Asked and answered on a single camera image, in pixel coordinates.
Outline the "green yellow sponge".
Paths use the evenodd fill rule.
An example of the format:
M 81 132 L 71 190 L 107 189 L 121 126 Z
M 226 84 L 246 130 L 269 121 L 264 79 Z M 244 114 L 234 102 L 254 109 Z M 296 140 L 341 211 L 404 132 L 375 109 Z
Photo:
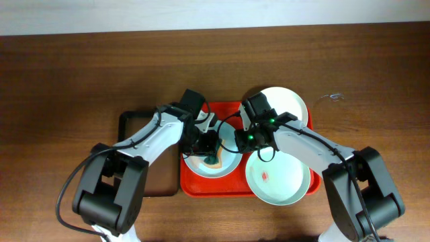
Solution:
M 221 169 L 225 160 L 229 155 L 229 152 L 222 148 L 221 145 L 226 147 L 226 140 L 221 140 L 220 145 L 216 149 L 215 155 L 210 155 L 204 159 L 204 165 L 210 169 Z

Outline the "light blue plate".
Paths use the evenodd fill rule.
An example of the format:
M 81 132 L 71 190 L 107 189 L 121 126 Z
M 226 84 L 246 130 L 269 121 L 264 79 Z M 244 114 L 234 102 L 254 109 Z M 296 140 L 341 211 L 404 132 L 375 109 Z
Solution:
M 234 140 L 234 128 L 228 124 L 223 123 L 220 131 L 220 141 L 226 140 L 226 147 L 231 151 L 237 151 L 237 146 Z M 208 156 L 193 156 L 193 155 L 185 155 L 182 154 L 185 164 L 198 176 L 205 178 L 220 178 L 225 175 L 228 175 L 232 171 L 234 171 L 239 165 L 242 155 L 240 153 L 231 153 L 227 157 L 227 160 L 224 161 L 221 169 L 210 169 L 204 165 L 204 159 Z

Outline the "pale green plate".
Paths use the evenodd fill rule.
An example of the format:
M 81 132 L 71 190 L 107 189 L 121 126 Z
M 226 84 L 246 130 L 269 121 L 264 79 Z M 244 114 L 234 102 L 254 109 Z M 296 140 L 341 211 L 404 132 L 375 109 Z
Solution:
M 311 182 L 308 166 L 271 147 L 251 153 L 245 177 L 256 197 L 275 206 L 288 206 L 301 200 Z

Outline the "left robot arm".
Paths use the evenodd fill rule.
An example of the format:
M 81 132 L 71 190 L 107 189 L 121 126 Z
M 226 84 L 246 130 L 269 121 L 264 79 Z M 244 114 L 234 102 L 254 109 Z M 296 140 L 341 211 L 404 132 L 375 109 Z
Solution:
M 92 226 L 102 241 L 137 241 L 134 222 L 144 198 L 149 167 L 170 146 L 192 149 L 216 123 L 201 105 L 171 104 L 157 108 L 142 129 L 113 146 L 99 143 L 79 165 L 81 179 L 73 212 Z

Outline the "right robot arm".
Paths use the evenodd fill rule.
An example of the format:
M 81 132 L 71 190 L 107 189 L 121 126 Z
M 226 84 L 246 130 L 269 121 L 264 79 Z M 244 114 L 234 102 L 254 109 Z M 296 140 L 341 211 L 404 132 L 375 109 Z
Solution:
M 365 241 L 405 213 L 381 154 L 371 147 L 357 151 L 338 145 L 287 112 L 236 130 L 234 137 L 242 153 L 271 147 L 322 177 L 334 225 L 321 241 Z

